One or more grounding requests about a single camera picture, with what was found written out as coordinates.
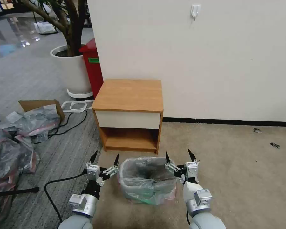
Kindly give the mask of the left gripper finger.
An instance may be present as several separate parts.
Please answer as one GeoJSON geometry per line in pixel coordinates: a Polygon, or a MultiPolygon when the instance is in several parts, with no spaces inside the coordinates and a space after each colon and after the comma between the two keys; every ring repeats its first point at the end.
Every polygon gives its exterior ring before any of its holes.
{"type": "Polygon", "coordinates": [[[95,151],[95,153],[90,157],[89,161],[85,163],[86,170],[97,170],[98,166],[94,164],[97,154],[98,151],[95,151]]]}
{"type": "Polygon", "coordinates": [[[114,163],[111,167],[109,167],[109,168],[101,167],[100,168],[100,177],[102,179],[110,179],[115,174],[117,174],[118,170],[119,170],[118,163],[119,163],[119,154],[117,154],[117,156],[114,160],[114,163]]]}

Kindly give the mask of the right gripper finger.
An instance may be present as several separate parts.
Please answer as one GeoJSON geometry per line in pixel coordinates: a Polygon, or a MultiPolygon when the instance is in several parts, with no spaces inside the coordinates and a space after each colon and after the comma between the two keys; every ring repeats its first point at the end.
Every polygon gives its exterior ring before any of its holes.
{"type": "Polygon", "coordinates": [[[190,156],[190,162],[188,162],[188,164],[195,164],[195,165],[199,165],[200,160],[196,159],[196,156],[194,155],[194,153],[191,152],[190,149],[188,149],[188,154],[190,156]]]}
{"type": "Polygon", "coordinates": [[[174,163],[170,161],[169,155],[166,151],[166,163],[165,168],[172,173],[175,177],[181,177],[182,176],[182,170],[180,167],[176,166],[174,163]]]}

